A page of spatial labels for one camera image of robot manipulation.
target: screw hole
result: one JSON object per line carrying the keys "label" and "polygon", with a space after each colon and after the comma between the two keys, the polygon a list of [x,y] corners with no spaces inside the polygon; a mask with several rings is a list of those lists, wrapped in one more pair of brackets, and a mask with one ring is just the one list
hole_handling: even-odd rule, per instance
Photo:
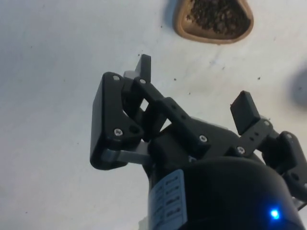
{"label": "screw hole", "polygon": [[296,181],[299,181],[299,177],[296,173],[291,174],[292,178],[295,179]]}
{"label": "screw hole", "polygon": [[138,134],[140,132],[140,129],[136,126],[130,126],[129,131],[133,134]]}

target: dark granules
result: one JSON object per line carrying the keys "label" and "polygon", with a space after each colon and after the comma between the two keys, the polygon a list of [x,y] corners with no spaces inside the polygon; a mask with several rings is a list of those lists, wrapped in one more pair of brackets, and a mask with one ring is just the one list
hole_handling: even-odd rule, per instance
{"label": "dark granules", "polygon": [[191,0],[194,2],[188,20],[204,30],[217,34],[237,35],[245,32],[249,19],[236,0]]}

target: white surface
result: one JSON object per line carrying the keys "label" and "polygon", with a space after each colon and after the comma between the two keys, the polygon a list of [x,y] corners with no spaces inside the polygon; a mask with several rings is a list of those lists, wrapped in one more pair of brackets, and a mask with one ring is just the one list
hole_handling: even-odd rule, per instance
{"label": "white surface", "polygon": [[0,229],[138,227],[145,173],[97,171],[89,147],[102,74],[134,69],[141,53],[153,57],[155,86],[190,115],[234,130],[229,105],[247,90],[307,152],[307,1],[250,0],[254,29],[228,46],[177,36],[175,2],[0,2]]}

